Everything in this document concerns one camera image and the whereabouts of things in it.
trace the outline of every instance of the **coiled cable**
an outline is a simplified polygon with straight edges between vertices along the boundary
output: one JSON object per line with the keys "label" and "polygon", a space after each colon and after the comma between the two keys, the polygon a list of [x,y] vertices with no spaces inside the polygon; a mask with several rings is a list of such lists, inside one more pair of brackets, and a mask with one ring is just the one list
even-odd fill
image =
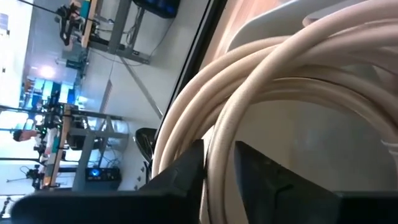
{"label": "coiled cable", "polygon": [[398,75],[398,1],[369,0],[314,21],[288,37],[234,49],[200,71],[174,101],[160,129],[152,177],[215,124],[206,157],[211,223],[227,223],[229,150],[245,111],[272,100],[350,111],[379,131],[398,164],[398,100],[382,86],[341,69],[366,63]]}

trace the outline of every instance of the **person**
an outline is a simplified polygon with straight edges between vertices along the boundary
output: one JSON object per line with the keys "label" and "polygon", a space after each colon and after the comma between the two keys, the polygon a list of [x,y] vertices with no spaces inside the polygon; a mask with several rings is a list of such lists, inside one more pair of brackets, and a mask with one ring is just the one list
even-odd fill
{"label": "person", "polygon": [[[47,134],[43,137],[43,141],[46,142],[45,154],[51,154],[52,146],[54,143],[54,137],[58,134],[57,128],[47,129]],[[42,136],[36,130],[16,130],[13,133],[12,137],[15,141],[28,141],[32,138],[36,141],[36,146],[39,146],[42,143]]]}
{"label": "person", "polygon": [[[75,126],[75,128],[84,129],[79,125]],[[46,148],[44,152],[46,155],[51,154],[54,143],[54,137],[57,135],[58,135],[57,128],[47,128],[47,134],[43,137],[43,141],[46,142]],[[34,138],[36,141],[36,146],[39,146],[42,143],[42,136],[40,132],[36,130],[16,130],[14,131],[12,138],[17,142],[28,141]],[[84,141],[85,141],[85,136],[75,136],[74,138],[71,138],[68,135],[67,138],[67,142],[68,144],[70,144],[69,146],[72,150],[82,150]],[[93,149],[99,149],[101,145],[102,145],[102,139],[99,137],[95,138],[93,143]]]}

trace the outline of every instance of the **blue object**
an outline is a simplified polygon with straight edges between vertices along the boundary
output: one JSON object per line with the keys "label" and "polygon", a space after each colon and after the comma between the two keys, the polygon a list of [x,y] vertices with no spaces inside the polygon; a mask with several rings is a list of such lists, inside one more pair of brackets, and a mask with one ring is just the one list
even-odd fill
{"label": "blue object", "polygon": [[167,12],[169,12],[170,14],[175,14],[175,8],[172,6],[167,6],[166,7]]}
{"label": "blue object", "polygon": [[8,30],[8,15],[0,13],[0,29]]}
{"label": "blue object", "polygon": [[92,169],[91,170],[91,175],[93,176],[93,177],[97,177],[97,176],[99,176],[100,175],[100,170],[98,170],[98,169]]}
{"label": "blue object", "polygon": [[55,136],[54,142],[52,144],[51,153],[57,153],[59,147],[60,147],[60,138],[58,138],[58,136]]}
{"label": "blue object", "polygon": [[75,104],[75,89],[69,89],[68,90],[67,103]]}
{"label": "blue object", "polygon": [[81,4],[80,8],[80,16],[87,19],[88,18],[88,12],[90,11],[90,0],[83,1]]}

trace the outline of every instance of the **white floor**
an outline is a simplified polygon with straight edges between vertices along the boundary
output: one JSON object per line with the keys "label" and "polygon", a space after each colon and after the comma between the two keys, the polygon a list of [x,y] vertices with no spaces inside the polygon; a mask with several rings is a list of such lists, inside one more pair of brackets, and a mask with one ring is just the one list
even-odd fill
{"label": "white floor", "polygon": [[[127,62],[132,65],[132,71],[144,84],[161,112],[166,110],[169,103],[206,4],[207,0],[182,0],[174,21],[162,19],[150,12],[146,12],[144,15],[137,37],[136,50],[151,54],[167,29],[169,27],[170,29],[162,43],[154,51],[150,65],[139,65],[130,60]],[[114,19],[117,6],[117,1],[105,1],[101,15]],[[136,5],[132,3],[125,30],[133,25],[136,12]],[[106,24],[101,28],[110,29],[111,27]],[[107,33],[100,35],[102,38],[109,38]],[[99,111],[108,80],[112,83],[104,112],[124,116],[128,120],[130,141],[121,164],[123,182],[120,189],[134,190],[135,186],[140,187],[144,183],[145,172],[141,171],[144,160],[132,137],[139,128],[158,128],[160,118],[119,57],[91,50],[89,60],[90,65],[81,95],[88,98],[85,105],[87,110]]]}

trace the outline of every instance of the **table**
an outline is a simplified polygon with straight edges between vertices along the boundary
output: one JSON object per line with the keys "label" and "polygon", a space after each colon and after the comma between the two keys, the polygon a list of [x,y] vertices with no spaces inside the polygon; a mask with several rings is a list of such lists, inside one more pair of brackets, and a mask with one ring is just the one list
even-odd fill
{"label": "table", "polygon": [[54,141],[54,147],[56,150],[53,149],[51,155],[47,161],[47,167],[45,169],[44,180],[43,180],[43,187],[50,187],[50,190],[56,184],[58,170],[60,168],[60,162],[62,158],[63,148],[65,145],[65,141],[67,140],[67,134],[70,129],[70,115],[71,115],[71,108],[70,105],[65,105],[63,109],[63,117],[62,117],[62,130],[59,137],[59,146],[58,142]]}
{"label": "table", "polygon": [[98,3],[98,0],[87,0],[87,1],[90,2],[90,8],[88,11],[88,17],[85,18],[86,19],[85,31],[81,36],[81,46],[83,48],[87,48],[88,46],[88,41],[90,40],[90,35],[91,35],[91,26],[93,25],[92,20],[95,18],[95,10]]}

